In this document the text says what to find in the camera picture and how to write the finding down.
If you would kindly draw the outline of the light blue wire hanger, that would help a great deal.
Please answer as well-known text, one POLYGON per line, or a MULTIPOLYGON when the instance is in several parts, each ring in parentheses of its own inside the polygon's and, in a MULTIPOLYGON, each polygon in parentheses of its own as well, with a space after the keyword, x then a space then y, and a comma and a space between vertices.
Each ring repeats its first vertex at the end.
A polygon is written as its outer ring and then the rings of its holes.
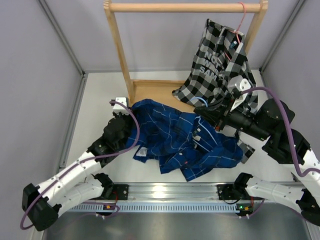
MULTIPOLYGON (((198 96, 195 96, 195 97, 192 97, 190 101, 193 101, 193 100, 199 100, 201 101, 206 107, 209 106, 209 104, 207 103, 207 101, 205 99, 203 99, 202 97, 198 97, 198 96)), ((198 119, 198 124, 209 134, 209 136, 212 138, 212 140, 214 141, 214 143, 216 145, 218 145, 216 139, 214 138, 214 136, 212 135, 212 133, 201 123, 201 118, 200 117, 197 117, 198 119)))

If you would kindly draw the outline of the blue plaid shirt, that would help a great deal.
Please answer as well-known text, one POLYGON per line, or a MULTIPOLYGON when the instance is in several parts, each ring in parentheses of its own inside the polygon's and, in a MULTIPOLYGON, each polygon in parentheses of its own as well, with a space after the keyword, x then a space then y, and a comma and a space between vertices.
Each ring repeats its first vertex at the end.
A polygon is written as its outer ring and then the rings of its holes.
POLYGON ((139 128, 134 125, 126 147, 136 142, 136 161, 156 160, 161 174, 180 170, 187 182, 214 168, 230 169, 243 159, 238 139, 215 131, 195 113, 144 99, 132 106, 139 128))

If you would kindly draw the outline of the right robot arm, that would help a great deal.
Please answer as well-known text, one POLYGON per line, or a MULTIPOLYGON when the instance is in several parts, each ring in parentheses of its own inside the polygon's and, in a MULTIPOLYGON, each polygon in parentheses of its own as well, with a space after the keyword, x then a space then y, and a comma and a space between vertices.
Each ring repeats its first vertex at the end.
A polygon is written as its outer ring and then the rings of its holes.
POLYGON ((239 199, 248 197, 274 201, 298 212, 314 225, 320 224, 320 175, 314 170, 300 177, 292 158, 285 123, 274 99, 266 100, 255 114, 245 115, 232 109, 232 101, 218 106, 200 106, 194 112, 217 131, 230 126, 261 141, 262 150, 278 164, 288 169, 302 184, 289 187, 262 180, 249 173, 240 173, 232 185, 232 193, 239 199))

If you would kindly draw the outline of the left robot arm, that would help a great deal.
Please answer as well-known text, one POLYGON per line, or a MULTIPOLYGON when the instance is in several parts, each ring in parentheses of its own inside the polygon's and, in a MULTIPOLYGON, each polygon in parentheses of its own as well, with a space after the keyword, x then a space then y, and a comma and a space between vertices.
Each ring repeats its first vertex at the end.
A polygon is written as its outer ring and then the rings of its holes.
POLYGON ((22 192, 23 217, 20 228, 27 230, 26 219, 37 231, 48 229, 71 208, 88 200, 107 200, 113 195, 114 183, 100 171, 117 156, 131 150, 127 147, 132 127, 138 121, 133 113, 114 114, 100 138, 71 165, 48 180, 28 184, 22 192))

